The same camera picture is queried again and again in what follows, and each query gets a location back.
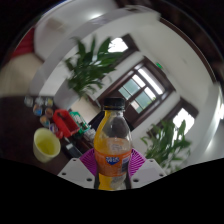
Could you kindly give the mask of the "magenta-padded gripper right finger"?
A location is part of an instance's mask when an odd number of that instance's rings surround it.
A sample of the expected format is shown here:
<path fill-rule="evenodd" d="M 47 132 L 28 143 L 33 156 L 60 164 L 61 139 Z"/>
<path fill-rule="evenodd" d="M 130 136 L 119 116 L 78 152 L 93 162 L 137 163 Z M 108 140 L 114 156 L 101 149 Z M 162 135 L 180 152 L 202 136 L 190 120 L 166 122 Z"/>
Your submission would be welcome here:
<path fill-rule="evenodd" d="M 128 175 L 131 188 L 136 189 L 165 177 L 166 173 L 154 159 L 146 159 L 140 152 L 133 149 L 128 165 Z"/>

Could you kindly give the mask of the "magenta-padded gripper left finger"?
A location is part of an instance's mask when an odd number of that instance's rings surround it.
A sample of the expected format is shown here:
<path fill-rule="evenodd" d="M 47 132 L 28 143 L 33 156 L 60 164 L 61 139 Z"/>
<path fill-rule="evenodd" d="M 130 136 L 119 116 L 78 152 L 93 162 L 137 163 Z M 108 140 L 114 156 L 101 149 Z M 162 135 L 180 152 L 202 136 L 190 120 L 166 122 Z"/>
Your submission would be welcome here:
<path fill-rule="evenodd" d="M 90 149 L 79 158 L 72 158 L 58 176 L 80 187 L 94 189 L 97 164 L 94 150 Z"/>

